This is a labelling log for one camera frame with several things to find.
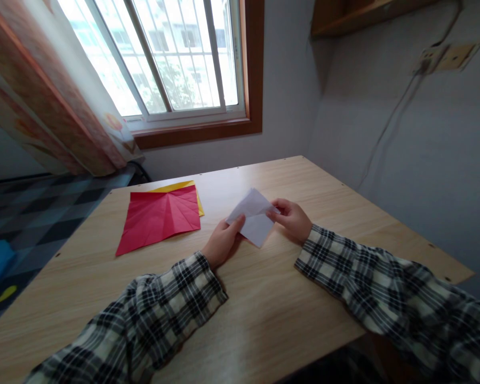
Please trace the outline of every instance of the yellow paper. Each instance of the yellow paper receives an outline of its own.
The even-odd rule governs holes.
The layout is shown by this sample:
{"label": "yellow paper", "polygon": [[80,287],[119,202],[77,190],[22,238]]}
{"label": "yellow paper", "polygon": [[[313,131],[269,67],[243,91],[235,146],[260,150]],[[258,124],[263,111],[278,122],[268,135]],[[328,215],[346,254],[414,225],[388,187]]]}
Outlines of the yellow paper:
{"label": "yellow paper", "polygon": [[[167,192],[172,192],[174,190],[181,189],[181,188],[184,188],[184,187],[190,187],[191,185],[195,185],[193,180],[183,181],[181,183],[176,183],[176,184],[171,184],[169,186],[153,189],[152,191],[149,191],[149,192],[165,192],[165,193],[167,193]],[[199,193],[197,192],[197,189],[196,189],[196,194],[197,194],[197,206],[199,207],[199,216],[204,216],[203,206],[201,205],[201,200],[199,199]]]}

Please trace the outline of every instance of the glass pane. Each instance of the glass pane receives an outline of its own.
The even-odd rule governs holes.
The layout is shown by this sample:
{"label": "glass pane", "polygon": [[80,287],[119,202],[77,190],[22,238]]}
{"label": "glass pane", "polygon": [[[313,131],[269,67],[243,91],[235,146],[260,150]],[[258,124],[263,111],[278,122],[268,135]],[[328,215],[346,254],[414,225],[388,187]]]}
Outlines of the glass pane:
{"label": "glass pane", "polygon": [[95,0],[150,114],[166,112],[123,0]]}
{"label": "glass pane", "polygon": [[59,0],[78,40],[122,116],[140,109],[84,0]]}
{"label": "glass pane", "polygon": [[203,0],[134,2],[174,110],[220,106]]}
{"label": "glass pane", "polygon": [[231,27],[229,0],[211,0],[217,49],[219,50],[220,74],[226,105],[238,104],[235,70],[235,45]]}

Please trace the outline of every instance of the wall socket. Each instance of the wall socket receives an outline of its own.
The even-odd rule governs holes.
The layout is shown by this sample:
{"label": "wall socket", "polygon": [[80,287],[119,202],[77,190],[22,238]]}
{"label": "wall socket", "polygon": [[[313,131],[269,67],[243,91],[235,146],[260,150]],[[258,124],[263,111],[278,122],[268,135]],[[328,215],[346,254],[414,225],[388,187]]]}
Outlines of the wall socket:
{"label": "wall socket", "polygon": [[444,70],[462,71],[480,49],[480,41],[430,47],[421,52],[411,75],[429,75]]}
{"label": "wall socket", "polygon": [[428,75],[434,72],[447,48],[448,46],[438,46],[423,50],[420,58],[414,65],[411,74],[413,76],[417,75],[422,68],[426,68],[423,72],[421,72],[422,75]]}
{"label": "wall socket", "polygon": [[480,41],[471,44],[452,44],[444,53],[435,70],[456,70],[460,72],[479,49]]}

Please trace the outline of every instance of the red paper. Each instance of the red paper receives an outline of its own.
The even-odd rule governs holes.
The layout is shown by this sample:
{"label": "red paper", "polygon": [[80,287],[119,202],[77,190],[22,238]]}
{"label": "red paper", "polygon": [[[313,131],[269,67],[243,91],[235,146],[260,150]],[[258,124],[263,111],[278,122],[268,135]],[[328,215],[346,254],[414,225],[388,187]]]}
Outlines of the red paper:
{"label": "red paper", "polygon": [[167,193],[132,192],[116,256],[200,228],[196,186]]}

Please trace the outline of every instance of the yellow spot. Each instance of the yellow spot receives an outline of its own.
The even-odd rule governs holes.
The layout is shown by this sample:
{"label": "yellow spot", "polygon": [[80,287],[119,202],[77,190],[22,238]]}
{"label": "yellow spot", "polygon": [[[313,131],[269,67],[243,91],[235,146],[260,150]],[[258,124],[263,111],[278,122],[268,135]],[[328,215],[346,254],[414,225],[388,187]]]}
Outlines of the yellow spot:
{"label": "yellow spot", "polygon": [[11,285],[7,288],[1,295],[0,295],[0,302],[4,301],[5,299],[9,298],[16,290],[18,289],[17,286]]}

